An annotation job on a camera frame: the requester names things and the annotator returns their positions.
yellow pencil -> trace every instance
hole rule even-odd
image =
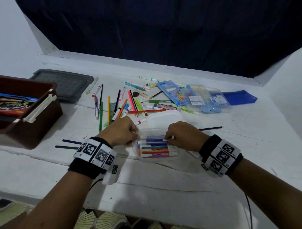
[[[108,124],[110,124],[110,96],[108,96]]]

left hand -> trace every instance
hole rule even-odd
[[[138,128],[136,125],[128,116],[126,116],[123,118],[117,118],[96,137],[103,138],[112,147],[114,147],[139,139],[139,135],[135,133],[137,131]]]

black cable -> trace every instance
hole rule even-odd
[[[249,216],[250,216],[250,218],[251,218],[251,229],[253,229],[252,210],[251,210],[251,206],[250,206],[250,204],[249,204],[249,199],[248,199],[248,197],[247,197],[246,194],[245,194],[245,196],[246,196],[247,204],[248,204],[248,206],[249,206]]]
[[[92,187],[93,187],[96,183],[98,183],[99,181],[102,181],[102,180],[103,180],[103,178],[98,179],[96,182],[94,182],[94,184],[90,187],[89,191],[92,189]]]

green pen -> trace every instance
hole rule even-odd
[[[173,103],[172,100],[146,100],[147,103]]]

right hand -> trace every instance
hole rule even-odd
[[[169,125],[165,139],[168,144],[188,151],[199,152],[203,144],[210,138],[187,122],[176,122]]]

